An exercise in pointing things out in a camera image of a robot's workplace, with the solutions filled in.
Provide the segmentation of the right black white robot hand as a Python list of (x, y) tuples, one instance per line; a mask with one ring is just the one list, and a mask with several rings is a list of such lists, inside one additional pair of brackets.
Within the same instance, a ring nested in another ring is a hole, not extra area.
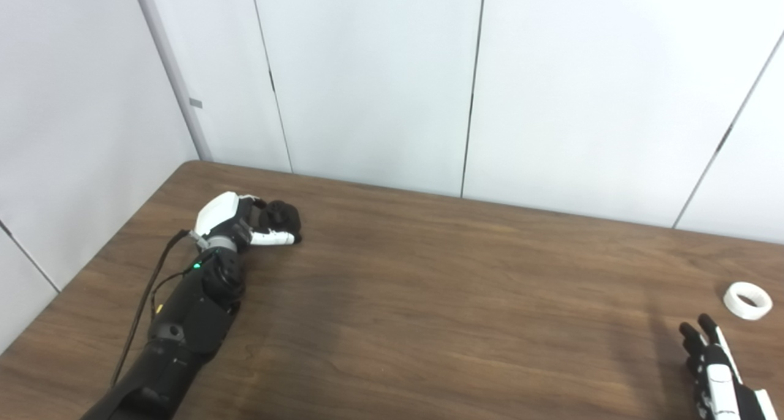
[(701, 419), (778, 419), (765, 389), (748, 387), (720, 326), (706, 313), (700, 330), (683, 322), (679, 333), (688, 353), (685, 365), (694, 379), (694, 401)]

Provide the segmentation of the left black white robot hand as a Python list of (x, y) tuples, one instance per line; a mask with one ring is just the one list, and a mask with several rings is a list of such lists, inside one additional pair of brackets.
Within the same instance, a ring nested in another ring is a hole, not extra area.
[(301, 219), (294, 205), (224, 192), (198, 213), (190, 233), (199, 252), (225, 248), (243, 253), (250, 247), (299, 244)]

